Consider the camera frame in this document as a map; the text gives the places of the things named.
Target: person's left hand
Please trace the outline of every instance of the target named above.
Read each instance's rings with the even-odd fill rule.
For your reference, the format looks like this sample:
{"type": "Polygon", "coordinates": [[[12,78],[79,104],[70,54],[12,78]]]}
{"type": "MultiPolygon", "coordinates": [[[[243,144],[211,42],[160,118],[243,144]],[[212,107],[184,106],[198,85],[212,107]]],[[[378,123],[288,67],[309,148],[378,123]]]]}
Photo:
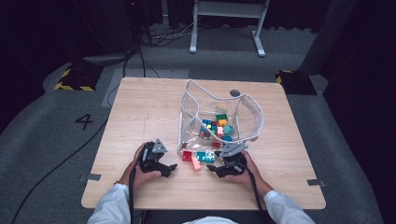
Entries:
{"type": "MultiPolygon", "coordinates": [[[[129,187],[129,176],[130,173],[132,171],[132,169],[134,168],[134,164],[137,161],[137,157],[140,154],[140,151],[142,150],[143,146],[145,145],[145,143],[143,143],[136,151],[136,153],[134,154],[134,160],[131,161],[128,165],[128,167],[125,169],[119,183],[124,184],[126,186],[129,187]]],[[[140,168],[140,165],[136,165],[136,175],[134,177],[134,185],[133,188],[134,190],[139,189],[142,185],[144,185],[146,182],[155,179],[157,177],[161,176],[161,172],[160,171],[152,171],[152,172],[148,172],[148,173],[143,173],[142,169],[140,168]]]]}

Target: teal block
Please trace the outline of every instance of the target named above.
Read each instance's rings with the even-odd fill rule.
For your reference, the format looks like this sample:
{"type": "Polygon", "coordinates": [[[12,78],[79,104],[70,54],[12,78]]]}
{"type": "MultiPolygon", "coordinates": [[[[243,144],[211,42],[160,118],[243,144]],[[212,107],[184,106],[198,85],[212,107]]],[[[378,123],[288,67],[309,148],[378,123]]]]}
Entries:
{"type": "Polygon", "coordinates": [[[224,126],[223,131],[224,131],[224,134],[232,135],[233,134],[233,126],[231,126],[230,124],[227,124],[226,126],[224,126]]]}
{"type": "Polygon", "coordinates": [[[203,151],[197,151],[197,159],[198,161],[205,161],[206,153],[203,151]]]}
{"type": "Polygon", "coordinates": [[[223,136],[223,140],[224,140],[224,141],[227,141],[227,142],[233,141],[233,139],[231,138],[231,136],[223,136]]]}

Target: number 4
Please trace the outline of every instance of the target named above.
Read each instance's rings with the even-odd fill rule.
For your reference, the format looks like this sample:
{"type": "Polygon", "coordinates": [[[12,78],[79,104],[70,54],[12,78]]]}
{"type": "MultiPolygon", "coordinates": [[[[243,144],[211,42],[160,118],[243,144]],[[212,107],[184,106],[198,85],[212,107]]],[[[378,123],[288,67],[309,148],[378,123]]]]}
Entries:
{"type": "Polygon", "coordinates": [[[84,123],[84,127],[82,128],[83,131],[87,128],[88,123],[93,123],[93,120],[90,120],[91,115],[86,114],[79,119],[76,119],[75,123],[84,123]]]}

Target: metal stand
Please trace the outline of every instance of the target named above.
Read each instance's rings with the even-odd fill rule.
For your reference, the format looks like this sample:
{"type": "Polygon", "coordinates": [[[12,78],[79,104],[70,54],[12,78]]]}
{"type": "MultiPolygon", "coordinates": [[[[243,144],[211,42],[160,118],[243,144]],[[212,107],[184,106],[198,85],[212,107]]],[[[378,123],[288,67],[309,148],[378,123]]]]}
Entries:
{"type": "Polygon", "coordinates": [[[262,42],[260,41],[260,32],[267,12],[269,0],[265,0],[263,4],[243,4],[243,3],[226,3],[226,2],[206,2],[195,0],[193,27],[191,35],[190,53],[197,51],[197,23],[198,15],[203,16],[223,16],[223,17],[241,17],[259,19],[257,30],[252,31],[254,43],[260,57],[265,56],[262,42]]]}

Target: hand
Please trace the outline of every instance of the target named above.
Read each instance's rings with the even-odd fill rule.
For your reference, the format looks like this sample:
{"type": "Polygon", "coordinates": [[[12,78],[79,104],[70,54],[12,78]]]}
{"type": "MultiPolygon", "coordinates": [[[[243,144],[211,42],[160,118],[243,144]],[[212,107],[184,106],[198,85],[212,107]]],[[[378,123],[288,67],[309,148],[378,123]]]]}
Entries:
{"type": "MultiPolygon", "coordinates": [[[[269,191],[273,190],[273,188],[264,181],[262,178],[262,175],[260,174],[259,169],[257,168],[256,164],[254,163],[253,159],[251,159],[250,155],[248,152],[243,150],[241,152],[245,158],[247,159],[247,168],[250,170],[251,173],[253,173],[254,178],[256,180],[256,186],[257,190],[259,191],[259,194],[261,197],[264,197],[265,194],[267,194],[269,191]]],[[[226,175],[224,176],[224,179],[230,182],[234,182],[237,184],[242,184],[248,189],[253,190],[253,186],[250,180],[250,176],[248,174],[248,169],[244,171],[241,175],[226,175]]]]}
{"type": "MultiPolygon", "coordinates": [[[[136,151],[136,153],[134,154],[134,160],[131,161],[128,165],[128,167],[125,169],[122,177],[120,178],[120,183],[124,184],[126,186],[129,187],[129,176],[130,173],[132,171],[132,169],[134,168],[134,164],[138,159],[138,156],[140,154],[140,151],[142,150],[143,146],[145,145],[145,143],[143,143],[136,151]]],[[[161,172],[160,171],[152,171],[152,172],[148,172],[148,173],[143,173],[142,169],[140,169],[140,165],[136,166],[136,175],[134,177],[134,185],[133,188],[134,190],[139,189],[142,185],[144,185],[146,182],[155,179],[157,177],[161,176],[161,172]]]]}

